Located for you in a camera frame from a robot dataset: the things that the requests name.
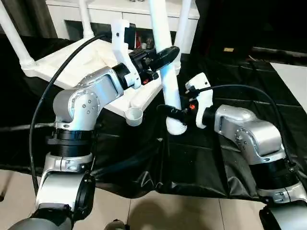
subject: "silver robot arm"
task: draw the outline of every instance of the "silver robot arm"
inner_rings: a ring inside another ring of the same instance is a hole
[[[126,76],[136,75],[137,82],[147,84],[158,78],[157,70],[171,63],[179,53],[172,46],[156,50],[135,50],[129,53],[134,71],[119,63],[104,67],[84,77],[75,87],[61,91],[54,99],[55,131],[47,143],[43,175],[35,202],[35,213],[21,220],[10,230],[71,230],[76,221],[85,219],[92,211],[95,178],[90,175],[92,131],[102,108],[124,94],[130,86]],[[120,221],[106,229],[120,229]]]
[[[203,73],[186,84],[188,93],[209,86]],[[257,193],[267,204],[260,211],[265,230],[306,229],[307,193],[295,168],[289,164],[278,129],[258,119],[248,109],[228,105],[214,107],[212,90],[201,92],[196,99],[200,108],[196,116],[197,127],[214,124],[214,131],[234,142],[249,164]]]

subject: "tile floor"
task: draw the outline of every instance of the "tile floor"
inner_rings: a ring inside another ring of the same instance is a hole
[[[0,230],[28,217],[35,196],[30,175],[0,170]],[[107,223],[120,219],[131,230],[263,230],[258,202],[162,195],[150,192],[139,199],[126,199],[96,189],[90,216],[76,223],[74,230],[103,230]]]

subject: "white pipe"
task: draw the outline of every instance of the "white pipe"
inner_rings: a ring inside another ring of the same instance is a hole
[[[160,52],[172,46],[171,34],[169,31],[165,0],[149,0],[150,15],[153,26],[153,37],[156,51]],[[165,104],[181,109],[175,67],[169,64],[160,70],[161,82]],[[187,130],[187,126],[180,121],[168,117],[166,127],[170,134],[180,135]]]
[[[94,37],[94,33],[91,28],[90,16],[85,1],[86,0],[79,0],[80,16],[83,27],[83,38],[92,38]]]
[[[175,46],[179,47],[180,52],[177,56],[177,58],[174,61],[176,74],[178,75],[181,69],[181,54],[182,54],[182,47],[183,47],[183,41],[184,41],[184,35],[189,19],[189,11],[191,8],[191,0],[182,0],[182,7],[179,17],[179,24],[176,32],[176,38],[175,38]]]
[[[0,24],[6,36],[8,37],[16,55],[19,58],[19,63],[22,69],[30,69],[35,66],[35,61],[29,55],[24,46],[17,30],[14,27],[8,13],[6,12],[2,1],[0,0]]]

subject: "black tablecloth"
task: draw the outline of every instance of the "black tablecloth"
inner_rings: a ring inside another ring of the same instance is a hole
[[[37,60],[71,41],[62,39],[23,38],[31,56]],[[1,81],[0,127],[29,124],[46,82],[28,78],[21,71],[18,58],[5,36],[0,36]],[[205,72],[211,85],[242,83],[266,91],[278,104],[285,124],[286,141],[291,155],[307,156],[307,115],[269,63],[242,62],[225,64],[197,54],[182,63],[178,77],[183,95],[184,84]],[[52,100],[60,88],[53,87],[38,122],[53,122]],[[165,119],[156,106],[163,104],[162,92],[144,111],[143,123],[129,127],[125,119],[103,109],[97,122],[97,161],[93,174],[96,186],[129,198],[151,190],[160,193],[202,197],[228,197],[257,200],[255,181],[240,152],[230,141],[189,125],[181,136],[166,132]],[[215,105],[228,104],[252,110],[260,119],[275,124],[275,116],[266,98],[241,89],[216,90]],[[48,153],[45,137],[51,128],[36,129],[34,158],[40,174]],[[29,173],[28,130],[0,132],[0,168]]]

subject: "black cable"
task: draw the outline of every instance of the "black cable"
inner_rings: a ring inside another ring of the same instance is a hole
[[[285,141],[285,133],[284,133],[284,129],[283,129],[283,122],[282,122],[282,118],[281,118],[281,115],[280,115],[280,112],[277,108],[277,105],[275,103],[275,101],[265,92],[265,91],[262,91],[261,89],[258,89],[256,87],[253,87],[253,86],[248,86],[248,85],[240,85],[240,84],[228,84],[228,85],[216,85],[216,86],[211,86],[211,87],[207,87],[207,88],[203,88],[203,89],[199,89],[199,90],[192,90],[192,92],[194,93],[200,93],[200,92],[203,92],[203,91],[207,91],[207,90],[214,90],[214,89],[220,89],[220,88],[230,88],[230,87],[240,87],[240,88],[245,88],[245,89],[249,89],[249,90],[254,90],[254,91],[257,91],[259,93],[261,93],[262,95],[265,95],[267,97],[267,99],[269,100],[270,104],[272,105],[273,107],[273,111],[276,115],[276,118],[277,118],[277,126],[279,128],[279,131],[280,131],[280,134],[281,134],[281,137],[282,137],[282,143],[283,143],[283,147],[284,147],[284,152],[289,160],[289,162],[291,164],[293,164],[293,161],[290,157],[290,154],[289,154],[289,148],[288,148],[288,145],[287,145],[287,142]]]
[[[48,93],[48,91],[50,90],[51,86],[53,85],[53,83],[56,81],[56,79],[59,77],[59,75],[62,73],[62,71],[65,69],[65,67],[68,65],[68,63],[70,63],[70,61],[84,48],[86,47],[88,44],[92,43],[95,40],[98,40],[99,38],[105,37],[104,34],[101,35],[97,35],[89,40],[87,40],[86,42],[84,42],[81,46],[79,46],[67,59],[66,61],[64,61],[64,63],[61,65],[61,67],[58,69],[58,71],[54,74],[54,76],[51,78],[49,84],[47,85],[43,95],[41,96],[37,107],[35,109],[35,112],[33,114],[33,118],[31,121],[31,125],[30,125],[30,133],[29,133],[29,157],[30,157],[30,167],[31,167],[31,175],[32,175],[32,181],[33,181],[33,187],[34,187],[34,192],[35,195],[37,195],[38,192],[38,181],[37,181],[37,177],[36,177],[36,172],[35,172],[35,166],[34,166],[34,160],[33,160],[33,150],[32,150],[32,140],[33,140],[33,131],[34,131],[34,127],[35,127],[35,122],[36,122],[36,118],[39,112],[39,109]]]

